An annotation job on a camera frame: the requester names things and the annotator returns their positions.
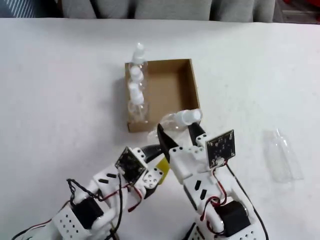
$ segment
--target red wire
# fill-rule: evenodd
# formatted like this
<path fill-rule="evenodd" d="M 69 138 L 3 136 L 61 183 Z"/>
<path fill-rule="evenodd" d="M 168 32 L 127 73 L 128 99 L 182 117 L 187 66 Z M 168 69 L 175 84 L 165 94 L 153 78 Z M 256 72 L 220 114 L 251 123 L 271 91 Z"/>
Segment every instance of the red wire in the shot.
<path fill-rule="evenodd" d="M 69 202 L 69 201 L 66 201 L 66 202 L 63 204 L 63 206 L 61 207 L 61 209 L 63 209 L 63 208 L 68 204 L 68 202 Z M 51 220 L 52 220 L 52 218 L 50 218 L 48 221 L 45 221 L 45 222 L 43 222 L 43 223 L 39 223 L 39 224 L 33 225 L 33 226 L 27 228 L 27 231 L 29 231 L 29 230 L 32 229 L 32 228 L 38 227 L 38 226 L 40 226 L 40 225 L 48 224 L 48 223 L 50 223 Z"/>
<path fill-rule="evenodd" d="M 129 185 L 130 185 L 130 184 L 127 184 L 127 185 L 123 186 L 123 187 L 122 187 L 122 189 L 124 189 L 124 188 L 128 187 Z M 109 195 L 105 196 L 105 197 L 103 198 L 103 200 L 105 201 L 105 200 L 107 200 L 108 198 L 110 198 L 110 197 L 112 197 L 112 196 L 116 195 L 118 191 L 119 191 L 119 190 L 117 190 L 117 191 L 115 191 L 115 192 L 113 192 L 113 193 L 111 193 L 111 194 L 109 194 Z"/>
<path fill-rule="evenodd" d="M 223 202 L 221 202 L 220 198 L 217 197 L 217 196 L 211 196 L 211 197 L 209 197 L 208 200 L 205 202 L 204 210 L 203 210 L 203 213 L 202 213 L 202 215 L 201 215 L 201 217 L 200 217 L 200 220 L 201 220 L 201 221 L 203 221 L 203 220 L 205 219 L 205 216 L 206 216 L 206 208 L 207 208 L 207 205 L 208 205 L 209 203 L 211 203 L 211 205 L 215 208 L 215 207 L 222 206 L 222 205 L 226 204 L 226 202 L 227 202 L 227 192 L 226 192 L 226 190 L 224 189 L 224 186 L 222 186 L 221 182 L 220 182 L 220 181 L 218 180 L 218 178 L 216 177 L 214 170 L 212 171 L 212 175 L 214 176 L 214 178 L 215 178 L 215 179 L 217 180 L 217 182 L 218 182 L 218 185 L 219 185 L 219 187 L 220 187 L 220 189 L 221 189 L 221 191 L 222 191 L 222 193 L 223 193 L 223 195 L 224 195 L 224 200 L 223 200 Z"/>
<path fill-rule="evenodd" d="M 139 191 L 138 189 L 136 189 L 136 187 L 135 187 L 135 186 L 133 186 L 133 188 L 134 188 L 135 192 L 139 195 L 140 200 L 138 201 L 138 203 L 137 203 L 136 205 L 134 205 L 134 206 L 132 206 L 132 207 L 128 208 L 128 212 L 129 212 L 129 213 L 131 213 L 133 210 L 135 210 L 135 209 L 136 209 L 136 207 L 138 207 L 138 206 L 139 206 L 139 204 L 140 204 L 140 203 L 141 203 L 141 201 L 142 201 L 142 194 L 140 193 L 140 191 Z"/>

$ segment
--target black wire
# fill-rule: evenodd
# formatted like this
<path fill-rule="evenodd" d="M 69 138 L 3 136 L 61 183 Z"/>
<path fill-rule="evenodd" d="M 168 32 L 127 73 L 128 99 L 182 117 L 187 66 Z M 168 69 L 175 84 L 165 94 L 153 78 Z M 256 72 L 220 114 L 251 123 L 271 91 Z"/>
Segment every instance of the black wire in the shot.
<path fill-rule="evenodd" d="M 118 230 L 119 227 L 120 227 L 120 223 L 121 223 L 122 208 L 123 208 L 123 195 L 122 195 L 122 186 L 121 186 L 121 176 L 120 176 L 120 174 L 118 174 L 118 177 L 119 177 L 119 197 L 120 197 L 120 212 L 119 212 L 119 218 L 118 218 L 118 222 L 117 222 L 115 228 L 110 230 L 110 235 L 108 235 L 104 240 L 109 240 L 109 239 L 111 239 L 111 238 L 114 238 L 117 230 Z"/>
<path fill-rule="evenodd" d="M 90 197 L 92 197 L 94 199 L 97 199 L 99 202 L 103 202 L 104 201 L 104 199 L 101 196 L 99 196 L 99 194 L 94 194 L 91 191 L 87 190 L 85 187 L 80 185 L 80 183 L 78 183 L 76 180 L 68 178 L 66 181 L 68 182 L 68 185 L 69 185 L 69 188 L 70 188 L 70 192 L 71 192 L 70 204 L 73 207 L 75 206 L 74 199 L 75 199 L 76 188 L 72 184 L 75 184 L 78 188 L 80 188 L 82 191 L 87 193 Z"/>
<path fill-rule="evenodd" d="M 23 230 L 21 232 L 19 232 L 18 234 L 14 235 L 13 238 L 11 238 L 11 240 L 15 240 L 17 239 L 18 237 L 20 237 L 22 234 L 25 234 L 30 228 L 26 229 L 26 230 Z"/>

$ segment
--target plastic bottle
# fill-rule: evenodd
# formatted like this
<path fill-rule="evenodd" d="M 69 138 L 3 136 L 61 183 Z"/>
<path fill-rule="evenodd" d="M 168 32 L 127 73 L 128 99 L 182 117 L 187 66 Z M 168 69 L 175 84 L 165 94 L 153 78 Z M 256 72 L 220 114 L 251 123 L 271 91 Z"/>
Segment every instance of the plastic bottle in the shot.
<path fill-rule="evenodd" d="M 128 88 L 130 92 L 130 101 L 128 102 L 129 122 L 148 122 L 148 103 L 145 102 L 144 95 L 138 84 L 131 82 Z"/>
<path fill-rule="evenodd" d="M 148 72 L 148 62 L 145 58 L 145 46 L 141 44 L 140 42 L 137 43 L 132 60 L 129 63 L 129 69 L 131 69 L 133 66 L 137 66 L 141 69 L 143 74 L 146 76 Z"/>
<path fill-rule="evenodd" d="M 138 66 L 133 66 L 130 68 L 130 80 L 128 84 L 135 83 L 138 84 L 139 89 L 144 92 L 147 88 L 147 82 L 145 80 L 144 74 Z"/>
<path fill-rule="evenodd" d="M 188 125 L 200 122 L 201 119 L 202 111 L 197 108 L 193 110 L 182 110 L 177 113 L 170 113 L 161 119 L 160 124 L 171 138 L 177 139 L 177 137 L 188 128 Z M 148 133 L 148 141 L 155 142 L 157 138 L 157 127 L 155 127 Z"/>

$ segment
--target cable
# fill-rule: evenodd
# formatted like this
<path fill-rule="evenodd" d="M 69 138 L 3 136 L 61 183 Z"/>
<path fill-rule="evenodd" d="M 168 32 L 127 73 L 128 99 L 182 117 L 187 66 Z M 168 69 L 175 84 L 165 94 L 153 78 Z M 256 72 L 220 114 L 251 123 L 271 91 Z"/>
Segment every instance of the cable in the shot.
<path fill-rule="evenodd" d="M 138 201 L 138 203 L 137 203 L 136 205 L 128 208 L 128 212 L 129 212 L 129 213 L 131 213 L 133 210 L 135 210 L 136 207 L 138 207 L 139 204 L 140 204 L 141 201 L 142 201 L 142 194 L 141 194 L 141 192 L 140 192 L 135 186 L 133 186 L 133 188 L 134 188 L 135 192 L 139 195 L 140 200 Z"/>
<path fill-rule="evenodd" d="M 75 206 L 74 199 L 75 199 L 76 188 L 72 184 L 75 184 L 78 188 L 80 188 L 82 191 L 87 193 L 90 197 L 92 197 L 94 199 L 97 199 L 99 202 L 103 202 L 104 201 L 104 199 L 102 197 L 100 197 L 98 194 L 92 193 L 91 191 L 86 189 L 84 186 L 80 185 L 80 183 L 78 183 L 76 180 L 68 178 L 66 181 L 68 182 L 68 185 L 69 185 L 69 188 L 70 188 L 70 192 L 71 192 L 70 204 L 73 207 Z"/>
<path fill-rule="evenodd" d="M 216 181 L 217 181 L 217 183 L 218 183 L 218 185 L 219 185 L 219 187 L 220 187 L 220 189 L 221 189 L 221 191 L 222 191 L 222 193 L 223 193 L 223 195 L 224 195 L 224 200 L 223 200 L 223 202 L 221 202 L 221 199 L 220 199 L 219 197 L 217 197 L 217 196 L 211 196 L 211 197 L 209 197 L 209 198 L 207 199 L 207 201 L 205 202 L 204 209 L 203 209 L 203 213 L 202 213 L 202 215 L 201 215 L 201 217 L 200 217 L 200 220 L 201 220 L 201 221 L 203 221 L 203 220 L 205 219 L 205 216 L 206 216 L 206 208 L 207 208 L 207 205 L 208 205 L 209 203 L 211 203 L 211 205 L 215 208 L 215 207 L 220 207 L 220 206 L 226 204 L 226 202 L 227 202 L 227 192 L 226 192 L 226 190 L 224 189 L 224 186 L 221 184 L 221 182 L 220 182 L 220 181 L 218 180 L 218 178 L 216 177 L 216 175 L 215 175 L 215 169 L 212 171 L 212 175 L 213 175 L 214 178 L 216 179 Z"/>
<path fill-rule="evenodd" d="M 119 212 L 119 218 L 118 218 L 118 222 L 115 226 L 114 229 L 110 230 L 110 235 L 108 235 L 105 240 L 109 240 L 111 238 L 113 238 L 118 230 L 118 228 L 120 227 L 120 223 L 121 223 L 121 219 L 122 219 L 122 208 L 123 208 L 123 195 L 122 195 L 122 186 L 121 186 L 121 176 L 120 174 L 118 174 L 119 177 L 119 197 L 120 197 L 120 212 Z"/>
<path fill-rule="evenodd" d="M 213 234 L 215 234 L 215 235 L 219 235 L 219 236 L 221 236 L 221 235 L 223 235 L 223 234 L 224 234 L 224 231 L 221 231 L 221 232 L 215 232 L 215 231 L 213 230 L 213 228 L 211 227 L 211 225 L 210 225 L 210 222 L 209 222 L 209 221 L 206 221 L 206 227 L 208 228 L 208 230 L 209 230 L 211 233 L 213 233 Z"/>
<path fill-rule="evenodd" d="M 28 232 L 33 231 L 33 230 L 36 230 L 36 229 L 43 228 L 43 227 L 45 227 L 45 226 L 46 226 L 46 225 L 37 226 L 37 227 L 34 227 L 34 228 L 32 228 L 32 229 L 29 229 L 28 231 L 26 231 L 26 232 L 24 233 L 24 235 L 23 235 L 23 237 L 22 237 L 21 240 L 24 240 L 24 239 L 25 239 L 25 235 L 26 235 Z"/>
<path fill-rule="evenodd" d="M 127 185 L 123 186 L 122 188 L 123 188 L 123 189 L 124 189 L 124 188 L 127 188 L 129 185 L 130 185 L 130 184 L 127 184 Z M 105 201 L 105 200 L 107 200 L 108 198 L 116 195 L 118 191 L 119 191 L 119 190 L 114 191 L 113 193 L 110 193 L 109 195 L 105 196 L 105 197 L 103 198 L 103 200 Z"/>
<path fill-rule="evenodd" d="M 68 204 L 68 202 L 69 202 L 69 201 L 66 201 L 66 202 L 62 205 L 62 207 L 61 207 L 61 209 L 59 210 L 59 212 Z M 31 227 L 28 227 L 27 229 L 25 229 L 25 230 L 19 232 L 18 234 L 16 234 L 13 238 L 11 238 L 11 240 L 16 240 L 18 237 L 20 237 L 21 235 L 27 233 L 29 230 L 31 230 L 31 229 L 33 229 L 33 228 L 35 228 L 35 227 L 36 227 L 36 228 L 45 227 L 46 224 L 48 224 L 50 221 L 51 221 L 51 218 L 50 218 L 48 221 L 45 221 L 45 222 L 43 222 L 43 223 L 39 223 L 39 224 L 33 225 L 33 226 L 31 226 Z"/>

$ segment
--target yellow tape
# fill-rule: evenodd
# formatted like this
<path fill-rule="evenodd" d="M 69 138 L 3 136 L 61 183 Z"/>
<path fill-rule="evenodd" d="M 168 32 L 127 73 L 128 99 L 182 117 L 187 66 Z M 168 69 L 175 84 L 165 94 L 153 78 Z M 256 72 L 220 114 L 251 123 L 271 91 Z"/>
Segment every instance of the yellow tape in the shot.
<path fill-rule="evenodd" d="M 163 176 L 162 176 L 162 178 L 161 178 L 160 181 L 159 181 L 159 185 L 161 185 L 161 184 L 164 182 L 164 180 L 165 180 L 165 178 L 166 178 L 166 176 L 167 176 L 167 174 L 168 174 L 168 172 L 169 172 L 170 165 L 169 165 L 167 159 L 164 157 L 164 158 L 156 165 L 156 167 L 163 172 Z"/>

